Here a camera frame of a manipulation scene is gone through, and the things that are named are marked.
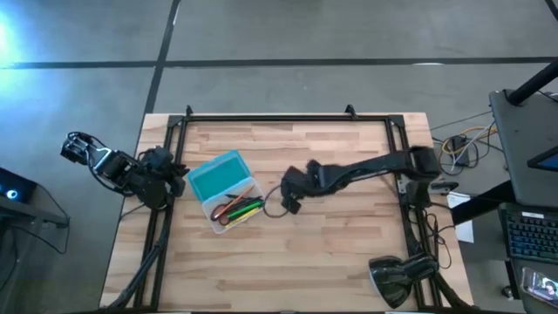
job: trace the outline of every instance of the keyboard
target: keyboard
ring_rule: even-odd
[[[504,211],[511,257],[558,264],[558,215]]]

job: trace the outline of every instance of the blue light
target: blue light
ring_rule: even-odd
[[[10,190],[10,191],[6,192],[6,196],[11,200],[15,200],[17,198],[17,191],[16,190]]]

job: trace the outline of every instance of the paper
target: paper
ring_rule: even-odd
[[[461,203],[471,200],[471,196],[464,195],[461,193],[450,192],[447,195],[447,205],[450,208],[454,208]],[[459,241],[474,243],[473,237],[473,222],[463,222],[457,226],[455,226],[455,234]]]

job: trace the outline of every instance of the gray floor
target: gray floor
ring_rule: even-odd
[[[0,64],[155,60],[171,2],[4,0]],[[553,56],[557,25],[542,0],[183,0],[168,59]],[[352,104],[360,112],[426,112],[438,126],[488,110],[490,91],[514,88],[543,66],[166,69],[154,111],[183,112],[191,105],[198,113],[339,112]],[[6,312],[98,306],[122,198],[60,157],[59,149],[66,133],[80,130],[132,153],[152,76],[151,68],[0,70],[0,167],[50,189],[72,225],[64,256],[32,244]],[[486,115],[433,135],[445,138],[491,120]],[[507,179],[504,164],[492,151],[452,180],[459,191],[477,194]],[[477,238],[498,238],[494,215],[474,226]],[[44,234],[58,244],[65,236],[63,230]],[[461,246],[474,301],[511,311],[518,305],[500,296],[506,273],[489,243]]]

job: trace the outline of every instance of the clear plastic box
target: clear plastic box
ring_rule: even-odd
[[[187,178],[196,197],[201,201],[201,208],[211,224],[211,228],[217,234],[231,229],[262,210],[259,208],[252,212],[250,216],[233,221],[226,227],[219,222],[213,222],[210,218],[215,207],[232,201],[226,195],[239,195],[247,188],[254,186],[245,196],[263,197],[262,190],[255,179],[250,176],[248,166],[238,151],[230,151],[215,157],[213,160],[190,171]]]

